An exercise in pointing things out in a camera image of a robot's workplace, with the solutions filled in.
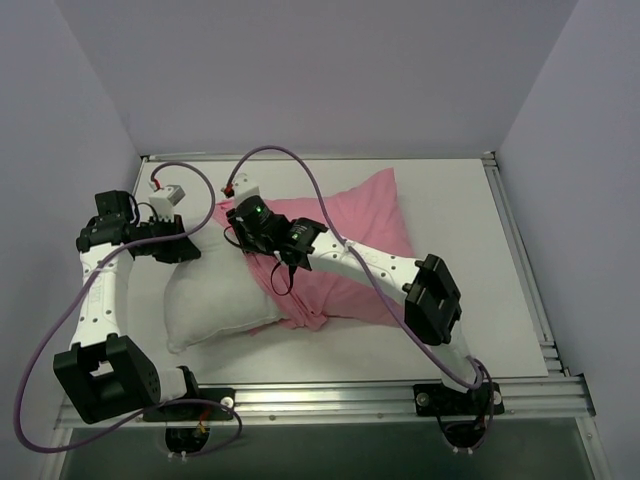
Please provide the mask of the white pillow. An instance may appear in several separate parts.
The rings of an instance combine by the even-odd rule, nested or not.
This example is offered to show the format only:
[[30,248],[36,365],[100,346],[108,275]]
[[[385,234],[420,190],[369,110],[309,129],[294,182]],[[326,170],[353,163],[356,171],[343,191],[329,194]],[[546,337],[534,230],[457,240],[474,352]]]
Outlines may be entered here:
[[191,241],[201,257],[178,264],[164,291],[170,352],[284,318],[254,280],[245,256],[225,240],[221,225],[209,222]]

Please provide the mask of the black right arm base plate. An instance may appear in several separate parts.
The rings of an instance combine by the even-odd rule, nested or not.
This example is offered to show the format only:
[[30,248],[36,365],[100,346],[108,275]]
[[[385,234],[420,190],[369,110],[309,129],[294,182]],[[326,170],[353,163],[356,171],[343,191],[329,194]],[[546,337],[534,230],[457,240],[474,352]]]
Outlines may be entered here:
[[489,414],[490,387],[458,392],[441,383],[414,384],[415,412],[420,417],[485,416]]

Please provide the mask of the pink rose-print pillowcase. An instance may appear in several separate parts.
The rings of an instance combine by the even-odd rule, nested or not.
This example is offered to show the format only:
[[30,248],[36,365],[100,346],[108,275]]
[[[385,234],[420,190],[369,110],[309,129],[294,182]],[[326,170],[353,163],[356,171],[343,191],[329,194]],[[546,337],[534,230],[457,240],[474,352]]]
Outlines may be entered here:
[[[324,203],[341,236],[392,255],[414,255],[393,169],[381,170],[356,187],[326,197]],[[272,257],[245,255],[243,259],[259,288],[275,303],[278,324],[283,328],[318,331],[332,318],[397,325],[369,285],[301,269],[294,276],[292,292],[280,297],[276,293],[289,286],[286,270],[274,271],[276,260]]]

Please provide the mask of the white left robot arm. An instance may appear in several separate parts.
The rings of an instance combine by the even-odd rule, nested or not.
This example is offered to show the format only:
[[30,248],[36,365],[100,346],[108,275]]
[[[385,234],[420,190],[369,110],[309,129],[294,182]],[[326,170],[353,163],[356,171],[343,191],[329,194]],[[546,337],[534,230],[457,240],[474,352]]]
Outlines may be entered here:
[[87,424],[163,402],[179,419],[190,419],[201,409],[194,374],[185,366],[158,371],[123,330],[136,258],[178,264],[201,256],[174,212],[184,196],[178,185],[158,188],[149,197],[151,215],[142,220],[128,192],[99,193],[97,214],[76,240],[86,294],[70,347],[55,355],[53,370]]

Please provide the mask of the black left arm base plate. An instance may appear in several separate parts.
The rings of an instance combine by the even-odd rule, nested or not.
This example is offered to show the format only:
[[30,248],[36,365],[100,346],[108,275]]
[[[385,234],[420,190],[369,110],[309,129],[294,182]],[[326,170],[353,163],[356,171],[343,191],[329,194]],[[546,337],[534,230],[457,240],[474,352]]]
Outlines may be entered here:
[[236,390],[231,387],[204,387],[144,413],[143,420],[149,423],[230,421],[235,397]]

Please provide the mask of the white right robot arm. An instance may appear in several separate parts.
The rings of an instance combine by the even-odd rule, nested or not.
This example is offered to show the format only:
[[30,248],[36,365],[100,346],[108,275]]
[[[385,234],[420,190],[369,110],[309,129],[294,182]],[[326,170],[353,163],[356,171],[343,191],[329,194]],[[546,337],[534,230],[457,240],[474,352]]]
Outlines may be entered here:
[[329,225],[289,220],[265,205],[235,207],[226,220],[244,249],[287,266],[335,274],[372,288],[411,341],[441,374],[444,400],[455,412],[480,400],[485,375],[461,332],[461,293],[441,258],[402,257],[344,239]]

